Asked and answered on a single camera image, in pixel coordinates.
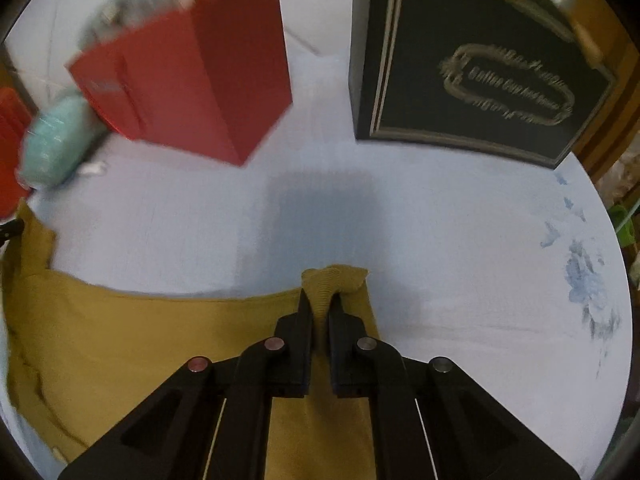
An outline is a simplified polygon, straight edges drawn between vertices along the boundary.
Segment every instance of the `light blue bag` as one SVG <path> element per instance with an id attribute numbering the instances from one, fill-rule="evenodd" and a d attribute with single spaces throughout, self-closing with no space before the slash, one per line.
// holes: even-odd
<path id="1" fill-rule="evenodd" d="M 107 130 L 82 94 L 63 95 L 31 123 L 22 142 L 18 178 L 34 189 L 62 184 Z"/>

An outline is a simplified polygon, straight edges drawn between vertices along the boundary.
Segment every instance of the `red object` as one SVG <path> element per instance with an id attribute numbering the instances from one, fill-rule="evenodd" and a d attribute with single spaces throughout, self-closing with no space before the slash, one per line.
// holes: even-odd
<path id="1" fill-rule="evenodd" d="M 124 136 L 236 165 L 291 103 L 279 0 L 194 0 L 68 69 Z"/>
<path id="2" fill-rule="evenodd" d="M 29 194 L 15 179 L 20 143 L 31 114 L 12 88 L 0 88 L 0 218 L 14 212 L 18 201 Z"/>

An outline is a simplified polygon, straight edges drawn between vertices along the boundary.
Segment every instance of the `metal screw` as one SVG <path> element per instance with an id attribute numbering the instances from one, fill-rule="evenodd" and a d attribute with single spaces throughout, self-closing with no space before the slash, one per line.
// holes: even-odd
<path id="1" fill-rule="evenodd" d="M 360 350 L 373 350 L 378 343 L 372 337 L 361 337 L 357 342 Z"/>
<path id="2" fill-rule="evenodd" d="M 202 372 L 209 366 L 209 360 L 206 357 L 192 357 L 187 363 L 187 368 L 192 372 Z"/>
<path id="3" fill-rule="evenodd" d="M 446 374 L 453 370 L 453 361 L 448 357 L 434 357 L 431 360 L 431 366 L 437 372 Z"/>
<path id="4" fill-rule="evenodd" d="M 284 346 L 284 341 L 279 337 L 270 337 L 264 342 L 267 350 L 280 350 Z"/>

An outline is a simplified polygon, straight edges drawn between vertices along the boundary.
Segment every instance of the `brown wood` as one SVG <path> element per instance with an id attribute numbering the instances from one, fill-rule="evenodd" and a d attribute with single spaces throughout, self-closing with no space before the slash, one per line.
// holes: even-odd
<path id="1" fill-rule="evenodd" d="M 640 119 L 640 54 L 604 0 L 575 0 L 574 20 L 600 47 L 616 85 L 574 145 L 574 153 L 596 182 L 628 148 Z"/>
<path id="2" fill-rule="evenodd" d="M 11 76 L 7 72 L 6 68 L 2 63 L 0 63 L 0 88 L 3 86 L 13 86 L 14 84 L 11 81 Z"/>

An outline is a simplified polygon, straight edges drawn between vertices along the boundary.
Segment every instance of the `yellow sweater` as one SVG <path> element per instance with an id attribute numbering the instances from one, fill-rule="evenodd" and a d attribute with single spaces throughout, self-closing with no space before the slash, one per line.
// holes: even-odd
<path id="1" fill-rule="evenodd" d="M 190 357 L 235 357 L 273 335 L 277 319 L 298 306 L 298 288 L 246 300 L 202 300 L 88 285 L 50 270 L 54 233 L 24 203 L 18 216 L 24 233 L 10 241 L 2 261 L 9 393 L 42 439 L 69 461 Z M 367 333 L 378 336 L 366 275 L 347 266 L 302 274 L 316 341 L 324 341 L 334 292 L 342 293 L 345 311 L 360 316 Z M 310 394 L 273 401 L 266 478 L 375 478 L 368 403 L 332 394 L 323 348 L 313 357 Z"/>

